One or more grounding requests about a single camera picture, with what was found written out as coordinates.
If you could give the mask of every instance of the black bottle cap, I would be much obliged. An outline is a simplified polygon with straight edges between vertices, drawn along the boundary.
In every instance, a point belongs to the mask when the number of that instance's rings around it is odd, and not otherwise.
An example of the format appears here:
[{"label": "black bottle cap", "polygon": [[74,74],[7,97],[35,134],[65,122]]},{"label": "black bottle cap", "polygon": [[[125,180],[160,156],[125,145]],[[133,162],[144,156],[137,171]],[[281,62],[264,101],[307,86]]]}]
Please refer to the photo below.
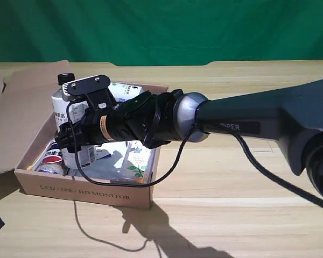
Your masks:
[{"label": "black bottle cap", "polygon": [[59,85],[63,85],[66,82],[71,82],[75,80],[75,76],[72,73],[64,73],[58,75]]}]

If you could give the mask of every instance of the green backdrop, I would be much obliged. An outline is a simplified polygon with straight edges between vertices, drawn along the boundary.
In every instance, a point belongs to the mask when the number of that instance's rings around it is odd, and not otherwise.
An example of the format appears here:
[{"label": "green backdrop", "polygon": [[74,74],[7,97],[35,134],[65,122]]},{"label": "green backdrop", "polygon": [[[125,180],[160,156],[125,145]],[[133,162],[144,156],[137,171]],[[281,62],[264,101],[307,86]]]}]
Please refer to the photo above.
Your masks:
[{"label": "green backdrop", "polygon": [[323,59],[323,0],[0,0],[0,62]]}]

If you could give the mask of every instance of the black cable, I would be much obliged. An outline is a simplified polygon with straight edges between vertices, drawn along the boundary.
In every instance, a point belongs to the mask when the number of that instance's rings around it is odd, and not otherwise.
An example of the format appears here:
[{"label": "black cable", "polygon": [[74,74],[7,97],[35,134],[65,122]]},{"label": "black cable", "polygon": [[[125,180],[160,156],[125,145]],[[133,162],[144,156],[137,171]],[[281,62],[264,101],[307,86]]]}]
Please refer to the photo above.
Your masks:
[{"label": "black cable", "polygon": [[95,181],[93,179],[91,179],[90,177],[88,177],[84,171],[82,170],[81,166],[80,166],[80,163],[79,163],[79,157],[78,157],[78,150],[77,150],[77,146],[76,146],[76,138],[75,138],[75,132],[74,132],[74,128],[73,128],[73,123],[71,121],[71,117],[69,115],[69,107],[73,104],[74,102],[70,102],[68,105],[67,105],[67,108],[66,108],[66,115],[67,115],[67,119],[69,121],[69,125],[71,127],[71,131],[72,131],[72,136],[73,136],[73,142],[74,142],[74,146],[75,146],[75,162],[76,162],[76,166],[79,170],[79,173],[87,180],[89,181],[90,183],[93,183],[93,184],[97,184],[97,185],[107,185],[107,186],[112,186],[112,187],[135,187],[135,188],[142,188],[142,187],[151,187],[155,184],[158,184],[160,183],[161,181],[163,181],[164,179],[166,179],[172,172],[173,170],[175,169],[175,167],[177,166],[178,164],[178,161],[181,157],[181,153],[182,153],[182,150],[184,148],[184,145],[185,143],[187,142],[187,140],[189,139],[190,135],[194,132],[195,130],[195,126],[193,126],[189,132],[187,133],[187,135],[185,136],[184,140],[182,141],[179,149],[178,149],[178,153],[177,153],[177,156],[176,156],[176,159],[172,165],[172,167],[168,170],[167,173],[165,173],[162,177],[160,177],[159,179],[151,182],[151,183],[147,183],[147,184],[125,184],[125,183],[103,183],[103,182],[98,182],[98,181]]},{"label": "black cable", "polygon": [[267,170],[264,166],[262,166],[253,156],[251,153],[247,143],[244,141],[244,139],[236,132],[230,130],[229,128],[226,128],[225,126],[222,126],[220,124],[215,124],[216,127],[228,132],[229,134],[233,135],[237,141],[240,143],[240,145],[243,148],[243,151],[245,155],[247,156],[248,160],[251,162],[251,164],[260,171],[264,176],[269,178],[270,180],[274,181],[275,183],[281,185],[282,187],[288,189],[289,191],[293,192],[294,194],[308,200],[309,202],[323,208],[323,199],[318,198],[317,196],[291,184],[290,182],[287,182],[286,180],[278,177],[277,175],[273,174],[269,170]]}]

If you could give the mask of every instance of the soda can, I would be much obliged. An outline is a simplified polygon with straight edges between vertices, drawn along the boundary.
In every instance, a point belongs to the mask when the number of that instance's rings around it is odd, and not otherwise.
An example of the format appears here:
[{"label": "soda can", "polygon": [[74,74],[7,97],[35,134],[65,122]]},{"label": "soda can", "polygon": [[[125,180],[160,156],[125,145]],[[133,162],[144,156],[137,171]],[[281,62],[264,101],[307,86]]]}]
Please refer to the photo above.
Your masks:
[{"label": "soda can", "polygon": [[66,166],[62,158],[62,151],[56,142],[50,144],[37,171],[60,175],[65,174]]}]

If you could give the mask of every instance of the bottle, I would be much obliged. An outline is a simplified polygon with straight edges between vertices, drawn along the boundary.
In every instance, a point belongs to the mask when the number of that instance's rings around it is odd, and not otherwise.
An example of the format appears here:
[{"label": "bottle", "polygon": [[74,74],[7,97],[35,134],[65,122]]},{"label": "bottle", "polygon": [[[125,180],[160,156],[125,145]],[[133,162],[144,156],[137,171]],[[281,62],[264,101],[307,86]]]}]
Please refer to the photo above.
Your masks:
[{"label": "bottle", "polygon": [[108,88],[117,102],[125,102],[135,98],[144,91],[140,86],[118,82],[111,82]]},{"label": "bottle", "polygon": [[[66,83],[75,80],[75,76],[72,73],[64,73],[58,75],[58,83],[60,87]],[[52,104],[54,109],[54,115],[56,120],[56,125],[58,132],[60,132],[60,125],[68,122],[66,115],[66,108],[69,102],[62,99],[62,90],[59,89],[52,95]],[[85,114],[85,109],[88,108],[87,102],[81,102],[72,104],[69,107],[69,116],[73,123],[79,121],[82,116]],[[66,167],[71,169],[77,169],[75,162],[75,153],[69,153],[67,148],[64,148],[62,151],[62,157]],[[78,151],[79,163],[82,168],[91,165],[95,162],[95,146],[81,146],[81,150]]]}]

